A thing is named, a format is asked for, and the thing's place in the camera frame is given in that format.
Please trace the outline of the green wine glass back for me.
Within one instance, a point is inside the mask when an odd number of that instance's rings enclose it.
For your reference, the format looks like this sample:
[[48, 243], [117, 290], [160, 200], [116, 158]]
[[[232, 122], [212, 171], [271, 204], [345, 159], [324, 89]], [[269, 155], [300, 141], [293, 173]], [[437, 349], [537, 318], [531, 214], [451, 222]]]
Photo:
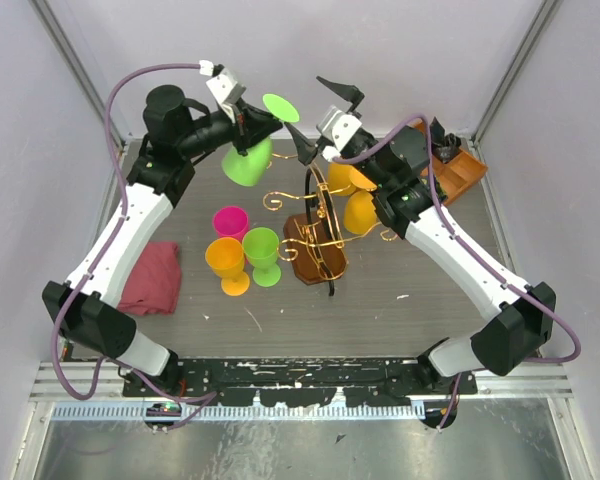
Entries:
[[[295, 106], [284, 97], [267, 93], [263, 95], [262, 101], [266, 107], [265, 111], [281, 120], [283, 126], [285, 122], [296, 123], [300, 120]], [[240, 186], [253, 187], [270, 167], [272, 158], [284, 160], [297, 158], [296, 154], [274, 153], [271, 135], [248, 149], [246, 155], [240, 155], [232, 146], [221, 162], [226, 177]]]

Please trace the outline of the pink wine glass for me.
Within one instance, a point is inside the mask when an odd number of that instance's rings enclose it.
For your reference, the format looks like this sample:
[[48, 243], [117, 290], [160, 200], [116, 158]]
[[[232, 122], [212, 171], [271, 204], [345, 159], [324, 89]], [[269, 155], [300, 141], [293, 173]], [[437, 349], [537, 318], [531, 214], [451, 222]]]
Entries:
[[214, 214], [212, 226], [218, 237], [230, 237], [241, 242], [250, 229], [250, 221], [244, 209], [226, 206]]

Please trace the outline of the gold wire glass rack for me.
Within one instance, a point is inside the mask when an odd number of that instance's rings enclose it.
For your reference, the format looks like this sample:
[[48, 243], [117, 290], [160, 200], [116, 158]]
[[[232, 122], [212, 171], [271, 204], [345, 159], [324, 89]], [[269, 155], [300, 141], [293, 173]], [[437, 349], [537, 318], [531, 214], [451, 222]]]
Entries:
[[[368, 191], [372, 195], [377, 189], [376, 184], [355, 168], [351, 172], [351, 181], [357, 191]], [[306, 168], [302, 195], [271, 191], [262, 200], [263, 206], [270, 211], [280, 210], [285, 199], [304, 203], [305, 211], [289, 216], [284, 223], [278, 257], [292, 265], [295, 276], [303, 283], [327, 284], [330, 296], [335, 295], [335, 281], [344, 275], [348, 266], [345, 245], [366, 237], [381, 225], [378, 219], [378, 225], [363, 237], [349, 233], [344, 227], [344, 210], [350, 196], [333, 196], [329, 192], [327, 175], [312, 162]]]

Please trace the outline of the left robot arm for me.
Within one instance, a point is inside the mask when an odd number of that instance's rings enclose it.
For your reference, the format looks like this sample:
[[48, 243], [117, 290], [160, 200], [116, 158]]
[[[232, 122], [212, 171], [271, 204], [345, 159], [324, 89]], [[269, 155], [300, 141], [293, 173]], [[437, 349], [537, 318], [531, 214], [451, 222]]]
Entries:
[[174, 352], [149, 339], [118, 310], [124, 286], [157, 227], [172, 213], [195, 174], [197, 160], [227, 145], [240, 166], [269, 162], [271, 135], [283, 126], [270, 108], [241, 97], [242, 86], [221, 82], [215, 111], [175, 85], [146, 97], [146, 134], [123, 178], [120, 204], [83, 262], [62, 283], [49, 282], [43, 302], [54, 322], [51, 349], [64, 337], [145, 374], [158, 396], [174, 393], [180, 372]]

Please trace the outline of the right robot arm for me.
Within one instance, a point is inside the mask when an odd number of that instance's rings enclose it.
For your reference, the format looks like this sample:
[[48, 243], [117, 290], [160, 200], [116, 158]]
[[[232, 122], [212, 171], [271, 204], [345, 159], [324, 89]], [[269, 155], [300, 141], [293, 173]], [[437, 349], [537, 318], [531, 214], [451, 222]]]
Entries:
[[360, 121], [357, 108], [363, 92], [354, 85], [319, 81], [350, 106], [328, 111], [317, 126], [316, 141], [295, 127], [289, 129], [300, 161], [308, 165], [322, 156], [351, 165], [370, 180], [380, 222], [434, 260], [486, 322], [481, 330], [444, 339], [418, 356], [422, 388], [439, 394], [458, 374], [484, 369], [505, 376], [535, 359], [552, 335], [555, 292], [544, 282], [532, 286], [508, 270], [452, 220], [438, 191], [426, 118], [408, 118], [378, 140]]

